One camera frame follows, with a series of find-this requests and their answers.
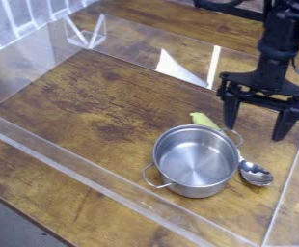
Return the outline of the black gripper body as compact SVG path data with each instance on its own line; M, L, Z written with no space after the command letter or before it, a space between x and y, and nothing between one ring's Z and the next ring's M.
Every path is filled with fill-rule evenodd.
M288 66L295 66L299 47L281 49L263 46L259 50L260 57L253 71L224 71L219 74L221 84L217 95L224 101L224 96L229 93L241 103L279 112L287 108L299 109L299 86L285 79Z

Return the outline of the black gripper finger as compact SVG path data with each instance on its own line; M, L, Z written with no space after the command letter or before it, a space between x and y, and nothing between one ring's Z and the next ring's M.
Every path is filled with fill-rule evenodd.
M239 109L240 109L240 99L227 93L224 96L224 103L223 103L223 115L224 115L224 124L225 126L232 129L235 126Z
M295 123L299 121L299 109L287 108L279 112L275 123L272 139L280 141L287 135Z

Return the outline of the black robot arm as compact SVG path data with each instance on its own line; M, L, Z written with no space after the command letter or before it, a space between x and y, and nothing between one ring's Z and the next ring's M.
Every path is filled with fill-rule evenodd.
M235 126L241 103L276 110L272 139L279 141L299 121L299 86L285 79L299 53L299 0L264 0L263 24L256 70L220 73L216 95L228 127Z

